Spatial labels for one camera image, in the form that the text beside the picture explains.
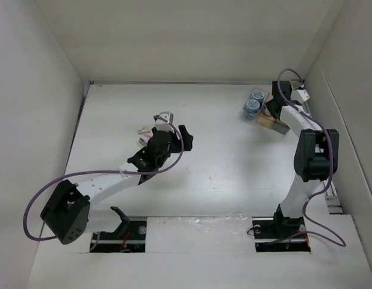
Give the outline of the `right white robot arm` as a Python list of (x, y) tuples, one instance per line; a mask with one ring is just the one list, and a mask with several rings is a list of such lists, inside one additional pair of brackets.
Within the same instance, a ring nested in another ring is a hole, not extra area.
[(271, 116), (286, 124), (298, 137), (294, 155), (294, 181), (286, 198), (278, 205), (267, 234), (274, 243), (289, 240), (303, 232), (300, 227), (308, 218), (309, 201), (320, 194), (320, 182), (332, 182), (338, 168), (339, 133), (326, 129), (302, 107), (309, 95), (300, 87), (293, 90), (289, 81), (273, 81), (272, 99), (265, 106)]

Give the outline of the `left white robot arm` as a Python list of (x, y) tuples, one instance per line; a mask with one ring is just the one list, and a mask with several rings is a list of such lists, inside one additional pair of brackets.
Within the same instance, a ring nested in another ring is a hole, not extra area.
[(123, 238), (129, 231), (130, 219), (118, 207), (111, 207), (118, 218), (109, 222), (91, 210), (103, 200), (150, 180), (163, 171), (171, 154), (182, 155), (193, 148), (194, 137), (184, 125), (169, 131), (154, 128), (147, 145), (116, 171), (97, 173), (95, 178), (74, 184), (67, 177), (57, 186), (40, 217), (61, 244), (73, 243), (85, 232), (109, 233)]

